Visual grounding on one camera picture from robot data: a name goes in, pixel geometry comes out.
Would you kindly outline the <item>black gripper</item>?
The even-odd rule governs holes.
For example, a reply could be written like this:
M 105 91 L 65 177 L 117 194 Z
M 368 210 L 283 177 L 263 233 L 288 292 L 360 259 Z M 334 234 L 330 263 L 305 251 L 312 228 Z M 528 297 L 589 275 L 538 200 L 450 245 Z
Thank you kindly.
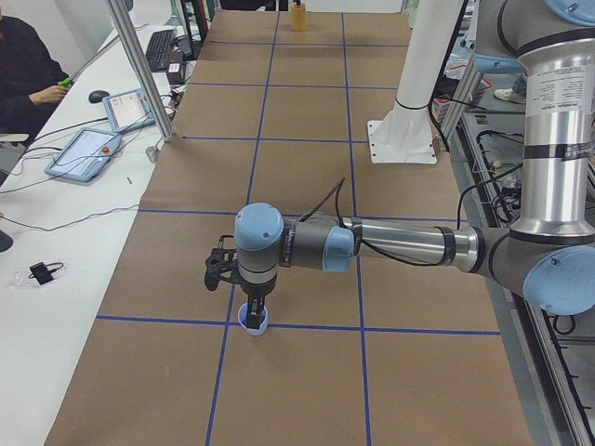
M 267 320 L 265 299 L 266 295 L 271 293 L 272 285 L 269 283 L 248 283 L 242 284 L 241 288 L 247 295 L 246 327 L 252 330 L 257 330 L 258 314 L 260 321 Z

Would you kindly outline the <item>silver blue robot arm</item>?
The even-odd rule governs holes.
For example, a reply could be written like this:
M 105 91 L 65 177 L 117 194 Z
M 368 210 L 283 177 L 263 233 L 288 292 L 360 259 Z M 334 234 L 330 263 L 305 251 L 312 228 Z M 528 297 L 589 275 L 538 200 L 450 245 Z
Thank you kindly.
M 500 230 L 406 228 L 308 213 L 285 219 L 266 203 L 235 219 L 234 272 L 257 330 L 280 267 L 343 272 L 357 255 L 489 277 L 555 315 L 594 305 L 594 229 L 585 218 L 594 151 L 594 5 L 590 1 L 482 1 L 476 59 L 527 74 L 519 218 Z

